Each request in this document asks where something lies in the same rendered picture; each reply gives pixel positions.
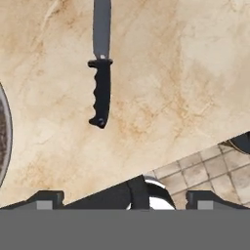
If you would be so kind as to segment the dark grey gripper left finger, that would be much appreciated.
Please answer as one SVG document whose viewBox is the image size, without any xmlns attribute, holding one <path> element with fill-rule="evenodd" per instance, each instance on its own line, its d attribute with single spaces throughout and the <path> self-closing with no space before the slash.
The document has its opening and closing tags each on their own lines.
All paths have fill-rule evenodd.
<svg viewBox="0 0 250 250">
<path fill-rule="evenodd" d="M 55 210 L 63 207 L 63 200 L 62 190 L 39 190 L 27 200 L 4 206 L 2 209 Z"/>
</svg>

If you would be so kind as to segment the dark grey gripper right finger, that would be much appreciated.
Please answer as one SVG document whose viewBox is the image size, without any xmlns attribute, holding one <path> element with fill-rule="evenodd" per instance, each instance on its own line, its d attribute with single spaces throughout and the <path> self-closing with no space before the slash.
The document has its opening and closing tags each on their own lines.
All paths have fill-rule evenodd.
<svg viewBox="0 0 250 250">
<path fill-rule="evenodd" d="M 189 190 L 186 193 L 188 210 L 245 209 L 245 206 L 223 200 L 211 190 Z"/>
</svg>

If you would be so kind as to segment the dark grey round plate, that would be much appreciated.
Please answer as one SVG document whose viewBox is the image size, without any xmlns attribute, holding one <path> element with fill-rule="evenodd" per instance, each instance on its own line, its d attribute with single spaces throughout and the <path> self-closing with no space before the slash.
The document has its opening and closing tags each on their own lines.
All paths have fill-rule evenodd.
<svg viewBox="0 0 250 250">
<path fill-rule="evenodd" d="M 0 187 L 3 184 L 11 160 L 13 122 L 8 99 L 0 83 Z"/>
</svg>

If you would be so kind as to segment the black-handled butter knife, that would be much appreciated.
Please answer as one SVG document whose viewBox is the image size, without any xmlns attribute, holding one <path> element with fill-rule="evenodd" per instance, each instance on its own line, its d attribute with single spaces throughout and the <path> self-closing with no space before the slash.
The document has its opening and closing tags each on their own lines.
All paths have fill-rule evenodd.
<svg viewBox="0 0 250 250">
<path fill-rule="evenodd" d="M 93 126 L 103 129 L 107 123 L 111 93 L 111 65 L 109 57 L 111 25 L 111 0 L 94 0 L 93 13 L 93 54 L 94 60 L 88 61 L 88 66 L 97 72 L 94 76 L 95 115 L 89 120 Z"/>
</svg>

